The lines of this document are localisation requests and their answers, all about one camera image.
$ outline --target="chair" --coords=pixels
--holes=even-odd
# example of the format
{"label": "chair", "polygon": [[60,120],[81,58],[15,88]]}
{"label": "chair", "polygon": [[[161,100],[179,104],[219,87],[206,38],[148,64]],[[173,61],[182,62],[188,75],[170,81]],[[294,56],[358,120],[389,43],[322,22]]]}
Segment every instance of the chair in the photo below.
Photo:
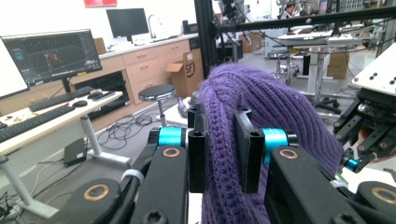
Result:
{"label": "chair", "polygon": [[160,108],[161,124],[163,127],[167,127],[168,124],[166,122],[165,114],[163,113],[163,104],[161,103],[161,100],[167,99],[169,97],[173,97],[175,95],[176,95],[175,87],[169,84],[149,87],[147,89],[142,90],[138,94],[139,100],[141,101],[158,102],[158,107]]}

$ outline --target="knit beanie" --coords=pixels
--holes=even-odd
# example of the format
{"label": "knit beanie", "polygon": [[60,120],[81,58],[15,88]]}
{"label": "knit beanie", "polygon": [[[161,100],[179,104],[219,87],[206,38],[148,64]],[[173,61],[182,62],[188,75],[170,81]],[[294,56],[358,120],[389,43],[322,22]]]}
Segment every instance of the knit beanie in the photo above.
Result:
{"label": "knit beanie", "polygon": [[252,111],[256,128],[294,131],[300,145],[335,175],[343,147],[327,130],[305,96],[268,73],[238,63],[211,70],[202,83],[199,102],[209,123],[208,191],[203,195],[202,222],[270,223],[264,207],[268,166],[262,166],[259,193],[245,194],[239,185],[233,125],[237,107]]}

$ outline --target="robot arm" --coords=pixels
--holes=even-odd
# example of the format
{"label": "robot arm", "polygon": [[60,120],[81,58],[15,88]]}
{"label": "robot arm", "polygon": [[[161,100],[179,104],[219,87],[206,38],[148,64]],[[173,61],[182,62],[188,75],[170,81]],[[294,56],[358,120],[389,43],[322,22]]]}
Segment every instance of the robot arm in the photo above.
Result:
{"label": "robot arm", "polygon": [[396,154],[396,91],[394,75],[389,73],[395,52],[393,44],[353,78],[352,84],[361,88],[357,99],[333,125],[343,145],[358,142],[362,129],[371,131],[357,146],[358,158],[349,149],[341,161],[341,167],[355,173],[371,161]]}

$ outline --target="computer mouse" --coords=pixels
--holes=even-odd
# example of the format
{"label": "computer mouse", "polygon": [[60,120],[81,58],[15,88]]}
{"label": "computer mouse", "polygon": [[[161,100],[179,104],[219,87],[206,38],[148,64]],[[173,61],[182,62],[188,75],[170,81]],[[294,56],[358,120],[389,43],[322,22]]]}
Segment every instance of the computer mouse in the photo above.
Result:
{"label": "computer mouse", "polygon": [[96,91],[96,92],[89,94],[88,99],[92,99],[92,98],[95,98],[96,96],[100,96],[100,95],[103,95],[103,93],[101,91]]}
{"label": "computer mouse", "polygon": [[72,104],[73,107],[83,107],[86,106],[88,103],[87,101],[77,101]]}

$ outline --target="table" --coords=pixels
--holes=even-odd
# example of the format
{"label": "table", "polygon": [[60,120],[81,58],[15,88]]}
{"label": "table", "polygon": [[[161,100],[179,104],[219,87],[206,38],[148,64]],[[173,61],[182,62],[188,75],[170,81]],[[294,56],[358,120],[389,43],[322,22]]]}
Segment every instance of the table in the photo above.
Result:
{"label": "table", "polygon": [[[61,149],[76,140],[87,136],[92,144],[92,150],[89,151],[88,154],[98,159],[117,161],[130,166],[131,159],[102,151],[93,131],[90,118],[88,117],[88,114],[92,111],[118,99],[120,96],[122,96],[122,92],[117,91],[116,94],[97,102],[89,100],[87,96],[75,99],[72,102],[69,102],[69,104],[71,105],[78,100],[86,100],[88,104],[83,107],[78,107],[72,112],[60,116],[50,122],[44,123],[0,144],[0,168],[21,197],[21,202],[18,202],[20,207],[45,218],[53,216],[58,211],[56,208],[34,200],[28,189],[21,182],[18,173],[9,165],[7,154],[16,150],[19,150],[20,152],[33,151],[35,153],[39,153],[42,148],[54,149],[54,146],[56,146]],[[40,110],[35,113],[32,113],[29,108],[24,108],[15,113],[3,116],[0,120],[10,125],[18,122],[19,119],[29,119],[37,114],[51,110],[53,107]]]}

